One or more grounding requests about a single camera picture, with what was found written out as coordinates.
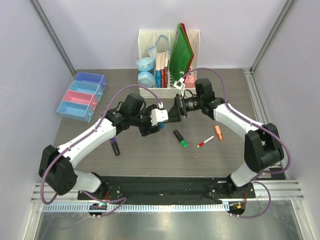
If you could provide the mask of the blue washi tape roll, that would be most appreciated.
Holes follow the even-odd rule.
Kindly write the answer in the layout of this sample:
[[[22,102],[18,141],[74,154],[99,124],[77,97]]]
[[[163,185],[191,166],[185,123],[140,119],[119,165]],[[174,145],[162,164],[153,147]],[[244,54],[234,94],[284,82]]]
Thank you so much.
[[[164,129],[164,128],[166,127],[166,124],[165,124],[164,122],[159,122],[159,123],[158,123],[158,127],[159,127],[160,129]]]

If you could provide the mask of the green black highlighter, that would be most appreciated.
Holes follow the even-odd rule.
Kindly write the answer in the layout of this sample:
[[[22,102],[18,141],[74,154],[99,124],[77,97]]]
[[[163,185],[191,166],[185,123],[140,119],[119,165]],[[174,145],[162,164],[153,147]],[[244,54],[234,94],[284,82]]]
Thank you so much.
[[[186,140],[183,138],[183,136],[178,130],[174,130],[173,134],[175,135],[175,137],[177,138],[177,140],[179,141],[179,143],[183,148],[186,148],[188,146],[188,143],[186,142]]]

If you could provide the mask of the purple black highlighter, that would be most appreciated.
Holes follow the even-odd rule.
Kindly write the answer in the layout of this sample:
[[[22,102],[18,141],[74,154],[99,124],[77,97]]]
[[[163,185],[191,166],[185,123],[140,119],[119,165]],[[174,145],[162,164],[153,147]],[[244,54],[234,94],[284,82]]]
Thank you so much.
[[[113,137],[109,141],[115,156],[119,156],[121,153],[120,153],[120,149],[118,147],[116,139]]]

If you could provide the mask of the blue drawer bin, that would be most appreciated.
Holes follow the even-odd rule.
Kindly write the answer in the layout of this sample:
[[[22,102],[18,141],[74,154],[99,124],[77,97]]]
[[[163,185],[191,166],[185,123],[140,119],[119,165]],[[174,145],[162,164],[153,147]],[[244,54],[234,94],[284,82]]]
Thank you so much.
[[[62,117],[89,123],[94,114],[89,105],[63,100],[57,111]]]
[[[99,84],[87,83],[74,80],[69,87],[70,91],[95,95],[97,101],[101,100],[103,90]]]

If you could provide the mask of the orange mini highlighter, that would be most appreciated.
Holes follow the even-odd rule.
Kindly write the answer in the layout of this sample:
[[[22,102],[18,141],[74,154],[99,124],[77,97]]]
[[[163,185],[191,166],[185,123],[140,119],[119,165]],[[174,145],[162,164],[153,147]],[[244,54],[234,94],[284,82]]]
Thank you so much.
[[[220,141],[223,140],[223,134],[219,125],[214,126],[215,133]]]

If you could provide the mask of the pink drawer bin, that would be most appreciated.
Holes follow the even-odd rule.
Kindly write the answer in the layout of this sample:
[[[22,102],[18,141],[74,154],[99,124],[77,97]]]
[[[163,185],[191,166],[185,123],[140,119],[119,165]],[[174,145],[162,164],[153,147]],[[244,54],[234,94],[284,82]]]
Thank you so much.
[[[94,111],[97,107],[98,100],[94,94],[83,93],[79,91],[68,90],[63,99],[63,101],[73,102],[82,105],[88,105]]]

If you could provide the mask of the purple drawer bin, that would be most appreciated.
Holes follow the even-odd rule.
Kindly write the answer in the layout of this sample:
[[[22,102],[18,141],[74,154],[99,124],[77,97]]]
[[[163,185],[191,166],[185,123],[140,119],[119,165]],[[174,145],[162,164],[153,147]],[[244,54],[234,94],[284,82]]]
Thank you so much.
[[[107,79],[103,74],[78,72],[74,80],[83,83],[100,85],[103,92],[107,86]]]

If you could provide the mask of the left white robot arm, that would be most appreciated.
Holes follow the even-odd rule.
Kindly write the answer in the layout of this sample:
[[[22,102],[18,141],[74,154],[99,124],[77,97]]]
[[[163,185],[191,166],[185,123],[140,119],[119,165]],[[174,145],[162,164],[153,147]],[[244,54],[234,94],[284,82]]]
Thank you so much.
[[[48,145],[42,152],[38,174],[42,179],[40,192],[48,184],[56,196],[71,190],[87,192],[100,200],[107,192],[107,184],[95,172],[81,172],[75,168],[102,143],[114,138],[131,126],[143,136],[160,130],[159,123],[168,119],[163,103],[146,106],[138,94],[129,94],[116,108],[108,107],[89,129],[58,147]]]

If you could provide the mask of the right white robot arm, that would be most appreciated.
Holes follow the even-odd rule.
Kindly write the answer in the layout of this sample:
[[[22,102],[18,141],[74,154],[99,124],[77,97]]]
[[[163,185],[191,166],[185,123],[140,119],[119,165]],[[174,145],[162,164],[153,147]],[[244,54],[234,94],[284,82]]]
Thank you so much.
[[[233,198],[242,195],[245,187],[265,169],[284,159],[277,127],[262,124],[235,110],[222,97],[216,97],[207,78],[195,81],[196,93],[186,97],[177,94],[168,112],[170,123],[180,122],[188,112],[200,110],[210,119],[222,123],[244,141],[244,163],[226,177],[226,193]]]

